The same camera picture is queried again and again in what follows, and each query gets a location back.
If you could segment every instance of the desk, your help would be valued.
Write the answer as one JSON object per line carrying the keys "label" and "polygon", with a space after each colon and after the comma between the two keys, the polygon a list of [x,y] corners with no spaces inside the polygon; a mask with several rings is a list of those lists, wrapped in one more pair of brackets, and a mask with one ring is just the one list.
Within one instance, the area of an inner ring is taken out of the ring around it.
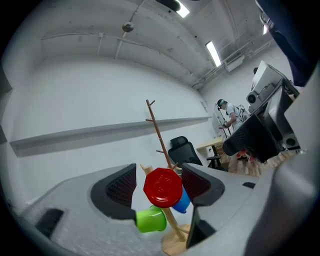
{"label": "desk", "polygon": [[201,144],[200,146],[198,146],[196,148],[196,150],[202,150],[202,149],[205,149],[207,147],[215,147],[217,146],[218,144],[222,143],[224,141],[224,137],[218,137],[218,138],[215,138],[215,139],[212,139],[212,140],[209,140],[203,144]]}
{"label": "desk", "polygon": [[203,150],[208,147],[212,147],[213,153],[215,156],[218,156],[218,152],[216,146],[220,145],[224,141],[224,137],[218,137],[212,140],[209,140],[196,148],[196,150]]}

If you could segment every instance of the ceiling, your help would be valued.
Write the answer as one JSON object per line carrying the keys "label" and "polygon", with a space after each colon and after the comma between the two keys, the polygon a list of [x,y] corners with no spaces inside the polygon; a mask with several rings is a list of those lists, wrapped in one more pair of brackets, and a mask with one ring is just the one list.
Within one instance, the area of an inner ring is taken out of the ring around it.
{"label": "ceiling", "polygon": [[[41,34],[42,59],[117,57],[200,89],[206,74],[218,70],[206,43],[214,43],[223,61],[239,49],[246,55],[271,40],[263,35],[255,0],[180,1],[190,11],[185,18],[155,0],[145,0],[137,12],[141,0],[52,1]],[[122,39],[122,25],[130,19],[134,30]]]}

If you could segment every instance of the fluorescent light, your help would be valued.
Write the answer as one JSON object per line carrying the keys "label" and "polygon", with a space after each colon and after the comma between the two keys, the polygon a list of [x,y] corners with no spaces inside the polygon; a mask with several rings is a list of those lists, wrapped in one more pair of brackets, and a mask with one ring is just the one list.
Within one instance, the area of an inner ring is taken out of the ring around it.
{"label": "fluorescent light", "polygon": [[220,61],[219,55],[217,53],[217,50],[216,50],[216,48],[214,46],[214,43],[212,41],[210,41],[205,46],[208,48],[208,50],[209,50],[209,52],[210,52],[210,54],[211,54],[211,56],[213,58],[213,61],[214,61],[215,65],[217,67],[219,67],[221,65],[221,61]]}
{"label": "fluorescent light", "polygon": [[186,17],[190,11],[182,4],[182,2],[176,0],[180,4],[180,10],[178,10],[176,13],[179,14],[182,18]]}

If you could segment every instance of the person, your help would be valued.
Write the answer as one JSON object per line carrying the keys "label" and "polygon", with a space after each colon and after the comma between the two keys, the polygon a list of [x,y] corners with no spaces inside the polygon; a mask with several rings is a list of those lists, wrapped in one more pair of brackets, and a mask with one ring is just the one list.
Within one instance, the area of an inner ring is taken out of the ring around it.
{"label": "person", "polygon": [[[219,99],[217,102],[217,105],[219,106],[219,108],[225,110],[226,114],[230,117],[230,120],[226,123],[223,124],[223,126],[219,127],[219,129],[227,129],[230,126],[232,126],[233,131],[237,130],[243,123],[244,121],[248,118],[248,115],[243,108],[239,108],[237,106],[234,106],[231,103],[228,103],[226,100],[224,99]],[[239,151],[236,154],[236,158],[238,160],[244,160],[244,159],[248,159],[247,157],[247,150],[243,149],[241,151]],[[256,160],[256,158],[254,156],[250,156],[248,162],[252,163]]]}

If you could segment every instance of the floor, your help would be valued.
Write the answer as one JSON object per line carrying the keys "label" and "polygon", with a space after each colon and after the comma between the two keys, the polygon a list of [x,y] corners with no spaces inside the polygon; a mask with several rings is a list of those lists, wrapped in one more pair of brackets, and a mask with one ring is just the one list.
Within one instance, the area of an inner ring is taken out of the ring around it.
{"label": "floor", "polygon": [[296,155],[295,151],[282,152],[266,161],[260,163],[259,161],[249,163],[245,160],[237,160],[236,155],[228,156],[226,154],[221,156],[221,163],[228,163],[228,171],[230,173],[250,175],[259,177],[265,170],[275,168],[287,159]]}

